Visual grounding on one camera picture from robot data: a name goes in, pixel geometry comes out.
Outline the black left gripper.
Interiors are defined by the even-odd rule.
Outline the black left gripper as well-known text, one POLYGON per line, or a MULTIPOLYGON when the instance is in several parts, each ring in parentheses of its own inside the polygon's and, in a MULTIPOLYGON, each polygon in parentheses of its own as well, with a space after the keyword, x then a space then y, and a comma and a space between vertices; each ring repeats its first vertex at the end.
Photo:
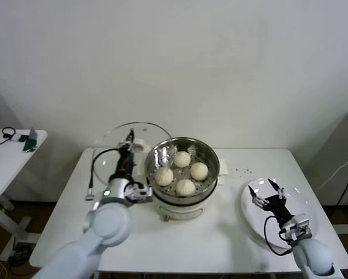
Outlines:
MULTIPOLYGON (((129 149, 132 149, 135 153, 143 152, 143 146, 141 144, 134 144, 134 139, 134 130, 130 130, 126 137, 126 142, 129 145, 129 149)), ((133 169, 135 166, 134 153, 129 149, 118 149, 120 158, 117 162, 115 172, 109 177, 109 181, 116 178, 124 178, 128 181, 133 181, 133 169)))

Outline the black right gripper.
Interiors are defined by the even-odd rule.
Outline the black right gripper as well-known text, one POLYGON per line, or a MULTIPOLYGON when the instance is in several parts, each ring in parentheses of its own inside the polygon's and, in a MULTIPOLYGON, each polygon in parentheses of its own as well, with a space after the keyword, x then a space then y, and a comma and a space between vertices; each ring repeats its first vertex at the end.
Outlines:
POLYGON ((293 218, 293 215, 285 206, 285 189, 281 188, 276 182, 274 182, 270 178, 268 179, 268 182, 271 184, 272 188, 277 192, 277 194, 263 199, 257 196, 254 190, 248 185, 250 195, 252 197, 252 203, 255 204, 257 207, 262 208, 264 211, 272 212, 273 215, 276 217, 279 226, 284 226, 288 221, 290 221, 293 218))

